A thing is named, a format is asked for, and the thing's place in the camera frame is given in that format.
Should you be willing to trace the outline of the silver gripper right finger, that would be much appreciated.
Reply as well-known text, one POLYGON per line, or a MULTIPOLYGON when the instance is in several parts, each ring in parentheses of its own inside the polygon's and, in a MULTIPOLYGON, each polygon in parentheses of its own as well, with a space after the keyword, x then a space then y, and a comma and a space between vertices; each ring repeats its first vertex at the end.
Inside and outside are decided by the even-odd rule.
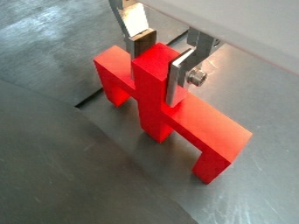
POLYGON ((175 107, 189 93, 189 86, 199 87, 207 80, 203 61, 221 48, 221 40, 190 28, 187 44, 191 46, 169 64, 166 103, 175 107))

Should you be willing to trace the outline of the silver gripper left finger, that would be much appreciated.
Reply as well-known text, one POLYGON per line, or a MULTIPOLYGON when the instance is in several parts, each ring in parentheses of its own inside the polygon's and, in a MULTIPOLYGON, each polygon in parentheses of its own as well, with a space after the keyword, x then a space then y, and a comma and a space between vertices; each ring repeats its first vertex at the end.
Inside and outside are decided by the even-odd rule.
POLYGON ((131 58, 141 56, 157 42, 157 30, 149 25, 146 7, 137 0, 108 0, 131 58))

